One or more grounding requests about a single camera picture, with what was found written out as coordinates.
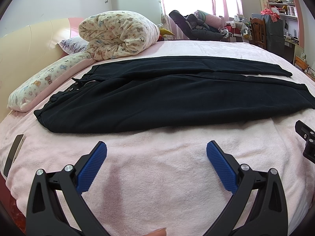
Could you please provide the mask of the operator thumb tip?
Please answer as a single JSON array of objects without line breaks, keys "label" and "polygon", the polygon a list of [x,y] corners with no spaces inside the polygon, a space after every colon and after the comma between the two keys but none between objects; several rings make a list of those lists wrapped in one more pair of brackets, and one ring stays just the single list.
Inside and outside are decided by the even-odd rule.
[{"label": "operator thumb tip", "polygon": [[144,236],[166,236],[166,235],[167,235],[167,228],[160,228]]}]

